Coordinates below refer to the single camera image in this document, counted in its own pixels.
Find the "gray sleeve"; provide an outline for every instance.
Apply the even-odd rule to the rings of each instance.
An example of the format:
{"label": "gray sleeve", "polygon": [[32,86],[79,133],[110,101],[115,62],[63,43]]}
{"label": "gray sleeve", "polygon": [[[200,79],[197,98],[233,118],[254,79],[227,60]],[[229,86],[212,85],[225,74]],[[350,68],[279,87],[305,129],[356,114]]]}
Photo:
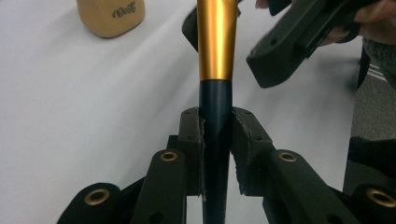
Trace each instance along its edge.
{"label": "gray sleeve", "polygon": [[363,38],[367,54],[380,67],[390,86],[396,90],[396,46],[384,45]]}

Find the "brass ring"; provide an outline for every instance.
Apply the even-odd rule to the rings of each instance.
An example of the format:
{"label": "brass ring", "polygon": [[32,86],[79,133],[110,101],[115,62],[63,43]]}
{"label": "brass ring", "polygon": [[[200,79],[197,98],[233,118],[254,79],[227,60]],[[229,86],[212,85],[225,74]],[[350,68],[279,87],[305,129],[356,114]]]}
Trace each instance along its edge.
{"label": "brass ring", "polygon": [[375,203],[389,208],[396,207],[396,199],[381,190],[367,189],[366,194]]}
{"label": "brass ring", "polygon": [[177,159],[177,154],[175,152],[164,152],[161,155],[161,160],[162,161],[175,161]]}
{"label": "brass ring", "polygon": [[108,189],[95,189],[91,191],[87,196],[85,196],[84,202],[87,205],[97,205],[99,203],[103,203],[110,196],[110,191]]}
{"label": "brass ring", "polygon": [[292,162],[292,161],[297,161],[297,157],[295,157],[294,155],[292,155],[292,154],[290,154],[290,153],[288,153],[288,152],[282,152],[282,153],[280,153],[280,154],[279,154],[279,158],[280,158],[282,161],[290,161],[290,162]]}

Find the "white table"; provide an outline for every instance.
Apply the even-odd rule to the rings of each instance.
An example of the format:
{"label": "white table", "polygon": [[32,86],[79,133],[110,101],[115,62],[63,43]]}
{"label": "white table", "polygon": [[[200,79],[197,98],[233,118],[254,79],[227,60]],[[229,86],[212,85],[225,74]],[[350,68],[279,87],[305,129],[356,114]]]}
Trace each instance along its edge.
{"label": "white table", "polygon": [[[361,41],[321,48],[287,82],[260,89],[245,59],[278,17],[254,4],[240,5],[233,104],[341,189]],[[138,27],[102,39],[75,1],[0,0],[2,223],[55,223],[90,184],[135,182],[198,105],[198,55],[181,33],[195,2],[146,6]],[[200,199],[188,202],[188,223],[202,223]],[[227,211],[227,223],[266,223],[262,199],[239,196],[233,164]]]}

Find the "gold section of pen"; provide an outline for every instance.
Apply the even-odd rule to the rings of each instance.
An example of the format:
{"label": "gold section of pen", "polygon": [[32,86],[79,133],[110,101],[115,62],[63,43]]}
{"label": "gold section of pen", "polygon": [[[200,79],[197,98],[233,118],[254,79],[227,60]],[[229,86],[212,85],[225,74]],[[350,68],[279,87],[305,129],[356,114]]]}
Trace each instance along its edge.
{"label": "gold section of pen", "polygon": [[233,79],[237,1],[198,0],[200,79]]}

